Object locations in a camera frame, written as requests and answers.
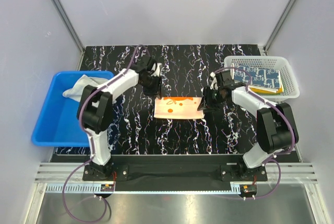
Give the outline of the cream orange patterned towel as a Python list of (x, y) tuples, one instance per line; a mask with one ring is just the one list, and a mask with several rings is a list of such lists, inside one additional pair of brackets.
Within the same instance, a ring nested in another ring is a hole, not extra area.
[(162, 97), (154, 101), (153, 116), (157, 119), (197, 120), (204, 118), (198, 111), (201, 97)]

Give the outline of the blue white patterned towel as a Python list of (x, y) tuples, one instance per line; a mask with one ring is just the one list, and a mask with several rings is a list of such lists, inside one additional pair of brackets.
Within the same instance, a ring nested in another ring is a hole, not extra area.
[(278, 70), (241, 64), (232, 64), (232, 67), (231, 76), (237, 82), (247, 84), (251, 81), (251, 86), (271, 89), (278, 89), (281, 87), (280, 72)]

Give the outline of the green microfiber towel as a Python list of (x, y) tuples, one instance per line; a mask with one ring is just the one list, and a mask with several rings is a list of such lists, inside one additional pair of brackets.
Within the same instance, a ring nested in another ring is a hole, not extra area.
[(284, 92), (280, 72), (276, 69), (231, 64), (231, 76), (236, 82), (247, 84), (252, 78), (249, 88), (259, 94), (280, 94)]

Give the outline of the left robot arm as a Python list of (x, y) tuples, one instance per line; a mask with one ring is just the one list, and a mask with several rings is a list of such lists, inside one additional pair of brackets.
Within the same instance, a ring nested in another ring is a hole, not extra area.
[(120, 95), (137, 85), (142, 86), (146, 96), (160, 99), (161, 69), (161, 63), (145, 55), (140, 61), (130, 63), (127, 68), (103, 84), (84, 87), (77, 119), (89, 141), (90, 159), (86, 165), (101, 180), (109, 179), (113, 173), (107, 133), (113, 122), (113, 104)]

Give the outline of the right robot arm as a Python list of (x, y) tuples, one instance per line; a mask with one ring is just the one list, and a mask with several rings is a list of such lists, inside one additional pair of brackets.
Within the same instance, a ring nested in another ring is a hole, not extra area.
[(232, 102), (244, 108), (256, 119), (257, 143), (243, 154), (237, 164), (237, 174), (242, 180), (249, 180), (256, 171), (276, 156), (290, 153), (299, 141), (291, 106), (277, 104), (253, 92), (248, 82), (236, 82), (231, 75), (232, 68), (221, 68), (210, 74), (211, 84), (202, 90), (198, 106), (203, 113), (216, 111), (224, 102)]

